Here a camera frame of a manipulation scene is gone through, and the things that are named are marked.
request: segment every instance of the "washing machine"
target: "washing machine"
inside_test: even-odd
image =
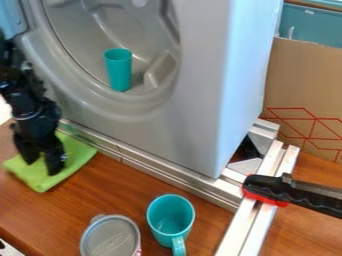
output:
[[[64,118],[217,178],[257,120],[281,0],[1,0]],[[113,91],[103,53],[133,53]]]

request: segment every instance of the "tin can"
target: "tin can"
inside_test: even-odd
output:
[[[141,235],[135,222],[121,215],[99,215],[84,231],[82,256],[141,256]]]

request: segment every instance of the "wooden table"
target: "wooden table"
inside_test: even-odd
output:
[[[339,12],[342,11],[342,9],[338,7],[329,6],[329,5],[320,4],[320,3],[308,2],[306,0],[285,0],[285,2],[288,4],[303,5],[303,6],[324,9],[324,10],[329,10],[329,11],[339,11]]]
[[[7,126],[0,127],[0,161],[15,154]],[[300,155],[295,173],[342,187],[341,166],[306,154]],[[74,256],[93,216],[123,214],[139,225],[145,256],[171,255],[154,241],[145,221],[148,203],[164,193],[186,196],[196,208],[188,255],[213,255],[233,217],[230,212],[102,154],[44,194],[0,170],[0,237],[28,256]],[[278,211],[261,255],[341,255],[341,232],[342,221],[289,206]]]

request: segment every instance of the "cardboard box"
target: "cardboard box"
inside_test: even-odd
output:
[[[262,117],[281,141],[342,164],[342,49],[276,38]]]

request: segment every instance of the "teal cup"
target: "teal cup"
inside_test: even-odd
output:
[[[158,241],[172,248],[174,256],[185,256],[185,240],[195,221],[195,209],[184,197],[164,195],[155,199],[147,209],[147,222]]]
[[[124,92],[131,88],[132,52],[115,48],[104,53],[110,87],[114,91]]]

